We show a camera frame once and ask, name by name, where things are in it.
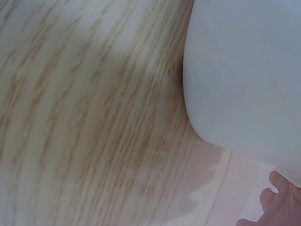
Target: finger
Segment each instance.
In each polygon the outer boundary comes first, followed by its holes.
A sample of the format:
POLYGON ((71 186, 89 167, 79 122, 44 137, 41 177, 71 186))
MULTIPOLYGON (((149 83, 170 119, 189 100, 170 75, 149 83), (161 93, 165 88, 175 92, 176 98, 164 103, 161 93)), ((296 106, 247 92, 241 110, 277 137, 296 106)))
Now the finger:
POLYGON ((240 219, 237 223, 236 226, 255 226, 256 222, 249 221, 246 219, 240 219))
POLYGON ((266 212, 268 210, 269 206, 274 201, 275 196, 276 193, 274 193, 270 188, 266 188, 262 191, 259 199, 263 212, 266 212))
POLYGON ((273 171, 269 174, 269 181, 275 188, 277 188, 278 191, 280 191, 282 188, 286 187, 288 184, 288 180, 285 179, 283 176, 281 176, 276 171, 273 171))

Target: white object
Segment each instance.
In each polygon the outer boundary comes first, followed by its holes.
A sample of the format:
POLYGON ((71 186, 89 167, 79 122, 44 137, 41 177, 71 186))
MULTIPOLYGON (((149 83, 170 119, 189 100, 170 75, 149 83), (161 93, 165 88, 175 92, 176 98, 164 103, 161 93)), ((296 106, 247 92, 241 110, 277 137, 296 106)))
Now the white object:
POLYGON ((301 187, 301 1, 195 0, 183 83, 204 140, 301 187))

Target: skin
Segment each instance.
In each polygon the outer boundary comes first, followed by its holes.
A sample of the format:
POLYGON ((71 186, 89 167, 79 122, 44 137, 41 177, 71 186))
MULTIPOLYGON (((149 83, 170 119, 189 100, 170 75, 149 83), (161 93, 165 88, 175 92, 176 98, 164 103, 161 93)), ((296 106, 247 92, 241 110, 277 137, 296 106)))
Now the skin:
POLYGON ((240 219, 236 226, 301 226, 301 188, 273 171, 269 181, 278 190, 266 188, 260 195, 264 214, 257 222, 240 219))

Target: floor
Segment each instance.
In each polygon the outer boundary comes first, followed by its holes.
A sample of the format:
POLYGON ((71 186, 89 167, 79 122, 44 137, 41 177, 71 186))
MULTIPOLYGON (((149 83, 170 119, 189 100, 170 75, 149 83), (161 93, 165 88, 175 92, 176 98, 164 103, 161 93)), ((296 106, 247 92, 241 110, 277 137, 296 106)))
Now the floor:
POLYGON ((261 191, 266 187, 276 191, 268 180, 273 169, 244 154, 233 153, 206 226, 235 226, 241 218, 257 221, 263 214, 261 191))
POLYGON ((0 225, 205 225, 230 152, 186 114, 192 6, 0 1, 0 225))

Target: hand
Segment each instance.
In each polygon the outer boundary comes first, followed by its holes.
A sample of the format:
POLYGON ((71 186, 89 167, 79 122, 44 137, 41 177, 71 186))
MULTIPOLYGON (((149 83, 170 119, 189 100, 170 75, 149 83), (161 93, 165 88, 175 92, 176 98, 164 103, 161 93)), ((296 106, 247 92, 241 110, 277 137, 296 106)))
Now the hand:
POLYGON ((269 181, 278 190, 266 188, 260 195, 264 214, 257 222, 240 219, 236 226, 301 226, 301 189, 273 171, 269 181))

